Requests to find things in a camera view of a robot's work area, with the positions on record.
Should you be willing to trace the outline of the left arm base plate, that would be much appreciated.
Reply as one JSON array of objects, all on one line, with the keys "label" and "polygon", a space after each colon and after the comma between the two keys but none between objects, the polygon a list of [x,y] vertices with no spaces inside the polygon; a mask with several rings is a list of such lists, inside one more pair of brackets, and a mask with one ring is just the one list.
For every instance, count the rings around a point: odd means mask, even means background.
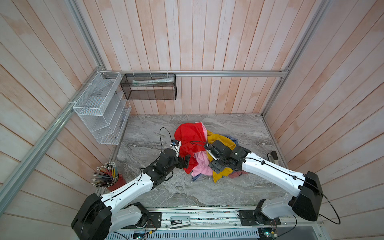
[{"label": "left arm base plate", "polygon": [[144,214],[139,221],[133,225],[133,228],[160,228],[162,222],[162,213],[149,212]]}]

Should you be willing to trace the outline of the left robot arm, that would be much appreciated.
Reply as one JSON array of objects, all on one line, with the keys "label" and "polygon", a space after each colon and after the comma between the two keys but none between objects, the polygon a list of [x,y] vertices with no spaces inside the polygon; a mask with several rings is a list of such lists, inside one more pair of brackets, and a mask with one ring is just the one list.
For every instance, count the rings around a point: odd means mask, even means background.
[{"label": "left robot arm", "polygon": [[124,186],[98,196],[93,193],[83,202],[71,227],[80,240],[104,240],[112,232],[127,226],[147,225],[148,210],[133,201],[170,179],[175,168],[186,169],[191,156],[179,156],[176,148],[163,150],[142,173]]}]

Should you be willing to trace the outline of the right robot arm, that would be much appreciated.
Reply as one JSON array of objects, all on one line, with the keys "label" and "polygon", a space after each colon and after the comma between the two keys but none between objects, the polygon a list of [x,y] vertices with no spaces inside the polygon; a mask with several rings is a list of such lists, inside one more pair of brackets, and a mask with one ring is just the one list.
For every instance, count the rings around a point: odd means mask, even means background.
[{"label": "right robot arm", "polygon": [[249,224],[269,225],[279,223],[280,217],[298,216],[304,220],[318,220],[323,192],[318,175],[313,172],[302,174],[269,162],[241,146],[231,150],[221,141],[205,144],[213,158],[209,164],[215,173],[226,168],[245,171],[262,177],[286,191],[283,197],[273,200],[262,199],[255,210],[239,211],[239,217]]}]

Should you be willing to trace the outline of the yellow cloth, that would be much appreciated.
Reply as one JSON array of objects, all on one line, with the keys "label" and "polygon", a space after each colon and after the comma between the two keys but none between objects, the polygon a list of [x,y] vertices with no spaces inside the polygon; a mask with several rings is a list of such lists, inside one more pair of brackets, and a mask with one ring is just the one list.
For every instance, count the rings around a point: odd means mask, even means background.
[{"label": "yellow cloth", "polygon": [[[224,144],[226,147],[230,148],[231,150],[234,150],[234,148],[237,146],[229,138],[224,137],[222,135],[214,134],[211,131],[207,131],[207,142],[209,144],[213,144],[215,141],[220,141],[222,144]],[[233,170],[229,168],[225,168],[219,174],[213,172],[214,183],[217,183],[217,181],[220,180],[222,177],[228,177],[232,172]]]}]

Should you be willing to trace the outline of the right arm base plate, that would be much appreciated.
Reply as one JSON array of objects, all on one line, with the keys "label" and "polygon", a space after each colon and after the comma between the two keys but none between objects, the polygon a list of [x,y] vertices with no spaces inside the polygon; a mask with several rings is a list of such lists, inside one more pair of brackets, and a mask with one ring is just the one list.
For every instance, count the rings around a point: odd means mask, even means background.
[{"label": "right arm base plate", "polygon": [[240,210],[237,215],[241,220],[242,226],[279,226],[280,218],[270,219],[262,212],[256,210]]}]

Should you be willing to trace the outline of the red cloth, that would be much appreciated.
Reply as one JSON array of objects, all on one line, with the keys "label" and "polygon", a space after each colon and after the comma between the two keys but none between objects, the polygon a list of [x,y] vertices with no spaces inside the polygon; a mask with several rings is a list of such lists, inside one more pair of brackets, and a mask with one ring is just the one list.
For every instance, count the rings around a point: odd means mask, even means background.
[{"label": "red cloth", "polygon": [[189,167],[185,169],[187,174],[193,171],[193,168],[198,165],[194,153],[206,150],[201,146],[201,140],[204,139],[203,131],[198,128],[195,123],[185,123],[180,125],[175,131],[175,139],[181,142],[179,156],[185,157],[191,155]]}]

